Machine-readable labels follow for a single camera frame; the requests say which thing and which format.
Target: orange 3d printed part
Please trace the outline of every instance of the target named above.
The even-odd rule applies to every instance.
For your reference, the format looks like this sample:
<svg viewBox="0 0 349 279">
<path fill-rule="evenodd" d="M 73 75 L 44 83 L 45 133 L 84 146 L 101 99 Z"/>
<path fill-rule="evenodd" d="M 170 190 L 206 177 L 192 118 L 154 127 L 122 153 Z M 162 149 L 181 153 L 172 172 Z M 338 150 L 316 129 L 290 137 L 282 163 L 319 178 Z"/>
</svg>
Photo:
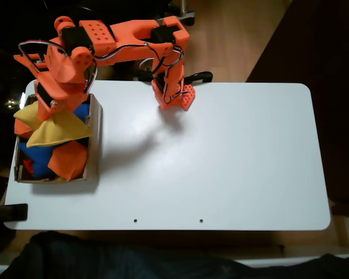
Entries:
<svg viewBox="0 0 349 279">
<path fill-rule="evenodd" d="M 55 20 L 54 28 L 56 38 L 21 42 L 22 54 L 14 56 L 38 80 L 35 93 L 41 121 L 64 109 L 74 111 L 83 103 L 99 66 L 153 58 L 149 76 L 163 109 L 189 109 L 195 98 L 191 82 L 212 81 L 209 72 L 184 78 L 183 56 L 189 34 L 175 16 L 164 18 L 162 25 L 156 20 L 131 20 L 111 26 L 100 20 L 81 20 L 78 27 L 71 18 L 61 16 Z M 47 53 L 28 55 L 23 50 L 27 44 L 45 44 Z"/>
</svg>

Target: cable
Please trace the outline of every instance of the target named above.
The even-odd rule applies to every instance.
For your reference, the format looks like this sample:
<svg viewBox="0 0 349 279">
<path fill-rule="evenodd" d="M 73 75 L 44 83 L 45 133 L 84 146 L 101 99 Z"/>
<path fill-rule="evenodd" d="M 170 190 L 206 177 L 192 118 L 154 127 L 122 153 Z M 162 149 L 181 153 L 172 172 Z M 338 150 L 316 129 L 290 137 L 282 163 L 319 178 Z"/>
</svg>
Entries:
<svg viewBox="0 0 349 279">
<path fill-rule="evenodd" d="M 28 44 L 51 45 L 53 47 L 55 46 L 56 48 L 60 49 L 63 52 L 63 54 L 67 55 L 66 50 L 61 45 L 56 44 L 55 42 L 45 41 L 45 40 L 27 40 L 25 42 L 20 42 L 18 44 L 19 50 L 21 51 L 22 55 L 29 60 L 29 62 L 32 64 L 32 66 L 36 69 L 38 73 L 40 72 L 39 68 L 36 66 L 36 64 L 31 60 L 29 55 L 25 53 L 25 51 L 22 48 L 22 45 L 28 45 Z"/>
<path fill-rule="evenodd" d="M 94 63 L 94 71 L 93 71 L 93 75 L 92 75 L 92 78 L 89 79 L 88 77 L 88 81 L 86 83 L 86 86 L 84 87 L 84 93 L 85 94 L 89 94 L 89 91 L 95 81 L 95 78 L 97 77 L 97 71 L 98 71 L 98 68 L 97 68 L 97 63 L 95 60 L 93 60 L 93 63 Z"/>
<path fill-rule="evenodd" d="M 142 70 L 142 65 L 143 64 L 145 64 L 146 62 L 148 62 L 148 61 L 150 61 L 150 60 L 153 60 L 153 58 L 146 58 L 145 60 L 143 60 L 141 63 L 140 63 L 140 65 L 138 66 L 138 68 L 140 69 L 140 70 Z"/>
</svg>

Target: black wire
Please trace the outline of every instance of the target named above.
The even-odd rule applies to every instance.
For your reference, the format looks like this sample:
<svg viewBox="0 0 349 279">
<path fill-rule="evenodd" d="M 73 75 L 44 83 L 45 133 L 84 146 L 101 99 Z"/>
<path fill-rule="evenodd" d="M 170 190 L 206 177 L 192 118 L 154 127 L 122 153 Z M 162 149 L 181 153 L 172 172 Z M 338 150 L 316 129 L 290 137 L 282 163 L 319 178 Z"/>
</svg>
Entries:
<svg viewBox="0 0 349 279">
<path fill-rule="evenodd" d="M 152 48 L 151 46 L 149 45 L 122 45 L 116 49 L 114 49 L 112 52 L 104 55 L 104 56 L 95 56 L 96 59 L 103 59 L 103 58 L 106 58 L 107 56 L 110 56 L 110 55 L 113 55 L 115 53 L 117 53 L 118 51 L 120 51 L 122 48 L 126 48 L 126 47 L 148 47 L 153 53 L 155 53 L 155 56 L 158 58 L 159 61 L 161 61 L 162 59 L 159 57 L 158 53 L 156 52 L 156 50 L 154 50 L 154 48 Z M 174 47 L 178 47 L 180 52 L 182 52 L 182 48 L 179 46 L 179 45 L 174 45 Z M 163 62 L 159 62 L 160 66 L 165 66 L 165 67 L 172 67 L 174 66 L 173 64 L 172 65 L 166 65 L 164 64 Z"/>
</svg>

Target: yellow bean bag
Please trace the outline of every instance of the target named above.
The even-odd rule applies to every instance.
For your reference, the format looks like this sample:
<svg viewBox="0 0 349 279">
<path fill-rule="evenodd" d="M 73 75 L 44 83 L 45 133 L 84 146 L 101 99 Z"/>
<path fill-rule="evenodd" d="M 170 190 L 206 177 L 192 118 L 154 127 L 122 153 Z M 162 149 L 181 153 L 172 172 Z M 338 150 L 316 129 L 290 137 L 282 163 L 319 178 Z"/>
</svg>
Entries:
<svg viewBox="0 0 349 279">
<path fill-rule="evenodd" d="M 16 119 L 34 131 L 27 142 L 28 148 L 51 146 L 92 136 L 92 131 L 68 109 L 54 113 L 44 122 L 40 122 L 37 112 L 38 102 L 36 101 L 14 114 Z"/>
<path fill-rule="evenodd" d="M 92 130 L 71 111 L 65 109 L 41 123 L 30 137 L 26 147 L 56 145 L 90 136 L 92 136 Z"/>
<path fill-rule="evenodd" d="M 18 110 L 14 114 L 14 117 L 21 120 L 24 124 L 28 125 L 33 131 L 35 131 L 41 125 L 41 121 L 37 117 L 37 107 L 38 102 L 33 102 L 31 105 Z"/>
</svg>

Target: white table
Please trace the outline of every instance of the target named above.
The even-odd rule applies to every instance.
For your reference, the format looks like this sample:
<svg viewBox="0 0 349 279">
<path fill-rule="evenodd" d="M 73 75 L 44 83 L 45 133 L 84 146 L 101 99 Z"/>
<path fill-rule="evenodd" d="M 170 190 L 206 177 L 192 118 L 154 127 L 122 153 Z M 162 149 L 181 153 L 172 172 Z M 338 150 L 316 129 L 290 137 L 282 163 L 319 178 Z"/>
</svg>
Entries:
<svg viewBox="0 0 349 279">
<path fill-rule="evenodd" d="M 158 109 L 150 85 L 96 81 L 97 182 L 16 183 L 19 230 L 322 230 L 330 223 L 309 89 L 210 83 L 188 112 Z M 30 83 L 26 95 L 33 94 Z"/>
</svg>

